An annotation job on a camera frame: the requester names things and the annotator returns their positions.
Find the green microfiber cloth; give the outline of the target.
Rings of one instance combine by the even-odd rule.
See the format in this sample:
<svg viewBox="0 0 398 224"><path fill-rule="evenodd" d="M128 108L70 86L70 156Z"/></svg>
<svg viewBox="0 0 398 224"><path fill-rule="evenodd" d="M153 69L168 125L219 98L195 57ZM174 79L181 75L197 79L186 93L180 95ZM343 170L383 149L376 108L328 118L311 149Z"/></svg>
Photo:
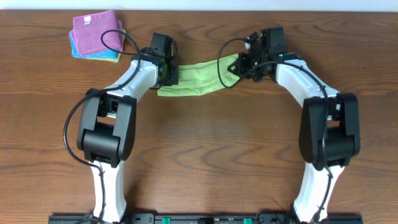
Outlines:
<svg viewBox="0 0 398 224"><path fill-rule="evenodd" d="M220 58L220 76L226 86L232 86L239 77L227 70L236 61L238 54ZM217 60L181 65L178 67L178 85L163 86L158 91L159 96L202 96L223 89L218 77Z"/></svg>

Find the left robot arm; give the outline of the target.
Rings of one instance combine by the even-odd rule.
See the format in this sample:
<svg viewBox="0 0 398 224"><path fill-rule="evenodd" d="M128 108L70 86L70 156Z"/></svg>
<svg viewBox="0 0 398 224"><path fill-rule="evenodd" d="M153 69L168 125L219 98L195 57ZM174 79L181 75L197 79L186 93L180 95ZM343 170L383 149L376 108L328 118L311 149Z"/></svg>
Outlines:
<svg viewBox="0 0 398 224"><path fill-rule="evenodd" d="M76 144L93 173L92 223L124 220L124 163L135 141L137 104L150 88L178 83L178 68L171 64L175 51L173 38L154 33L150 46L132 56L128 69L113 84L86 93Z"/></svg>

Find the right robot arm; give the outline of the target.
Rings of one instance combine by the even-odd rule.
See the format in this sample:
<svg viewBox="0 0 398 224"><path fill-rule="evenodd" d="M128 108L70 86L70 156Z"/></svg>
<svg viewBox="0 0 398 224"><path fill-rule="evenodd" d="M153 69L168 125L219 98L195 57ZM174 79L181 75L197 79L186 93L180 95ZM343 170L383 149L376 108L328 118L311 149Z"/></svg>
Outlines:
<svg viewBox="0 0 398 224"><path fill-rule="evenodd" d="M327 212L333 188L360 151L358 99L318 78L303 57L289 52L281 27L242 39L240 53L227 70L240 80L264 76L285 88L302 109L298 144L305 161L302 184L289 212L259 212L256 223L362 223L361 215Z"/></svg>

